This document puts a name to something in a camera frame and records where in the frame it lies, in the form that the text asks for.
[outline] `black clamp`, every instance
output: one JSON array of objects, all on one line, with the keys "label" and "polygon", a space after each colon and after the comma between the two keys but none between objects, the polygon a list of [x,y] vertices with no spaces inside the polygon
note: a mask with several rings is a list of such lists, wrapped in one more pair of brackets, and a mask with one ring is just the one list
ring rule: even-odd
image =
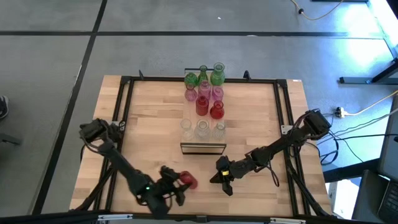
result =
[{"label": "black clamp", "polygon": [[247,71],[247,70],[244,71],[243,78],[245,78],[247,81],[250,81],[250,80],[251,80],[249,71]]},{"label": "black clamp", "polygon": [[138,70],[139,72],[139,77],[141,78],[141,80],[144,80],[144,74],[142,74],[141,70]]}]

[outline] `yellow cable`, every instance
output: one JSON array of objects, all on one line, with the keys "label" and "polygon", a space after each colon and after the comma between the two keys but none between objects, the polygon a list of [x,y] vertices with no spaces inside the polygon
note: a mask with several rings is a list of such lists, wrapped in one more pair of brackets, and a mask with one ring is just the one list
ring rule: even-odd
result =
[{"label": "yellow cable", "polygon": [[[295,6],[296,6],[297,9],[299,9],[299,10],[301,9],[301,7],[297,4],[297,2],[295,2],[294,0],[291,0],[291,1],[292,1],[292,3],[295,4]],[[341,3],[343,3],[343,1],[344,1],[344,0],[341,0],[334,8],[331,9],[328,13],[326,13],[325,15],[323,15],[323,16],[321,16],[321,17],[318,17],[318,18],[314,18],[314,19],[309,18],[304,12],[301,12],[301,14],[303,14],[303,16],[304,16],[306,19],[308,19],[308,20],[311,20],[311,21],[319,20],[319,19],[322,19],[323,17],[329,15],[331,12],[333,12],[333,10],[335,10]]]},{"label": "yellow cable", "polygon": [[390,95],[388,95],[388,96],[384,97],[383,99],[381,99],[381,100],[379,100],[379,101],[377,101],[377,102],[373,103],[372,105],[370,105],[370,106],[368,106],[367,108],[365,108],[365,109],[361,110],[360,112],[357,112],[357,113],[355,113],[355,114],[346,113],[346,115],[348,115],[348,116],[355,116],[355,115],[358,115],[358,114],[360,114],[360,113],[362,113],[362,112],[366,111],[367,109],[371,108],[372,106],[374,106],[374,105],[376,105],[376,104],[380,103],[381,101],[383,101],[383,100],[387,99],[388,97],[392,97],[392,96],[394,96],[394,95],[395,95],[395,94],[397,94],[397,93],[398,93],[398,90],[396,90],[395,92],[391,93]]}]

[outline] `red toy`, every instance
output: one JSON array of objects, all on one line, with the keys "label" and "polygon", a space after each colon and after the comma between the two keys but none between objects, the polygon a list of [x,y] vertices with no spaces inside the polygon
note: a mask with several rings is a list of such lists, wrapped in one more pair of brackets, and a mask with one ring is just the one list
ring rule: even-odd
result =
[{"label": "red toy", "polygon": [[198,187],[198,181],[188,171],[182,171],[180,173],[180,180],[184,184],[192,184],[191,186],[189,186],[190,189],[195,189]]}]

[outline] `clear glass bottle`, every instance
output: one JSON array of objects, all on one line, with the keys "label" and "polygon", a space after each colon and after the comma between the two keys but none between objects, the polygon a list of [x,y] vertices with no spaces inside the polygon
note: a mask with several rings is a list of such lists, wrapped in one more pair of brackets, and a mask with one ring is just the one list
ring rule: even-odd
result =
[{"label": "clear glass bottle", "polygon": [[209,80],[209,77],[207,76],[207,73],[206,73],[207,66],[202,65],[201,67],[199,67],[199,69],[200,69],[200,74],[198,76],[198,85],[200,85],[203,80],[206,80],[206,81]]},{"label": "clear glass bottle", "polygon": [[213,100],[223,100],[224,91],[220,86],[213,86],[213,90],[211,91],[211,95],[213,96]]},{"label": "clear glass bottle", "polygon": [[210,138],[209,122],[205,119],[200,119],[195,127],[195,136],[198,140],[208,141]]},{"label": "clear glass bottle", "polygon": [[184,82],[186,85],[191,84],[193,86],[197,86],[198,85],[198,77],[194,73],[190,72],[185,76]]},{"label": "clear glass bottle", "polygon": [[217,141],[223,140],[225,138],[225,124],[221,122],[217,123],[211,132],[211,137]]},{"label": "clear glass bottle", "polygon": [[188,84],[186,85],[187,90],[185,90],[185,99],[187,99],[188,101],[195,101],[198,93],[195,90],[195,86],[192,84]]},{"label": "clear glass bottle", "polygon": [[193,134],[191,121],[188,119],[183,119],[180,125],[182,128],[182,139],[187,141],[193,139],[194,134]]},{"label": "clear glass bottle", "polygon": [[214,71],[210,75],[210,81],[212,85],[222,85],[225,81],[224,73],[225,65],[221,62],[214,64]]},{"label": "clear glass bottle", "polygon": [[199,86],[198,90],[199,96],[205,96],[207,100],[210,100],[211,96],[211,86],[207,80],[203,80]]}]

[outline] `table leg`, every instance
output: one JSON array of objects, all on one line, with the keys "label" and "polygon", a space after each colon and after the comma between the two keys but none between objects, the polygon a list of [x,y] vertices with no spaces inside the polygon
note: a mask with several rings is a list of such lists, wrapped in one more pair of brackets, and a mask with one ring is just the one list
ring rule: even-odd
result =
[{"label": "table leg", "polygon": [[19,145],[19,144],[21,144],[22,141],[18,138],[14,138],[8,134],[0,133],[0,142],[9,142],[9,143]]},{"label": "table leg", "polygon": [[340,77],[340,83],[398,85],[398,78],[389,78],[395,72],[398,72],[398,58],[395,58],[392,65],[373,78]]},{"label": "table leg", "polygon": [[372,159],[370,161],[354,164],[351,166],[341,167],[333,170],[323,172],[326,183],[336,182],[339,180],[350,179],[353,177],[362,176],[365,170],[371,170],[378,172],[377,167],[379,166],[380,159]]}]

